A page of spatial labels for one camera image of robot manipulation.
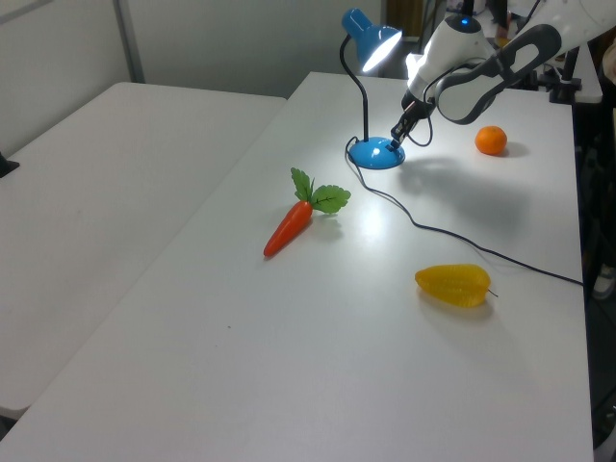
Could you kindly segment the dark Franka gripper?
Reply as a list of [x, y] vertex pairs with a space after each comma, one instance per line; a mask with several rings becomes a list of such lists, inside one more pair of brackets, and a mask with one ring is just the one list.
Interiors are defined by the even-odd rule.
[[391, 146], [401, 147], [405, 140], [410, 140], [415, 145], [423, 145], [411, 137], [411, 132], [416, 128], [421, 118], [432, 115], [435, 107], [432, 93], [428, 85], [435, 77], [435, 67], [430, 62], [428, 54], [409, 54], [405, 58], [407, 73], [407, 90], [402, 97], [401, 107], [403, 113], [391, 129]]

